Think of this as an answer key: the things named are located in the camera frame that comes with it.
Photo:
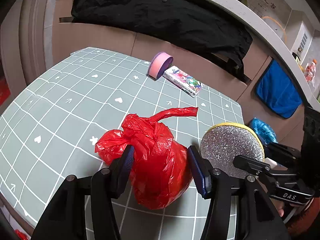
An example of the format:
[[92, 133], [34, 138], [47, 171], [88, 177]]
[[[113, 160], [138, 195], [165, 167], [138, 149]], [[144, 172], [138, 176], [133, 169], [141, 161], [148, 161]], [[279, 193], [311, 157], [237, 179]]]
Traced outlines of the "person right hand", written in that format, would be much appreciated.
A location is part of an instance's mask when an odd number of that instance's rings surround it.
[[285, 203], [284, 203], [284, 202], [281, 202], [281, 201], [279, 201], [279, 200], [273, 200], [272, 202], [273, 202], [276, 210], [278, 211], [280, 217], [283, 217], [283, 215], [284, 215], [284, 205], [285, 205]]

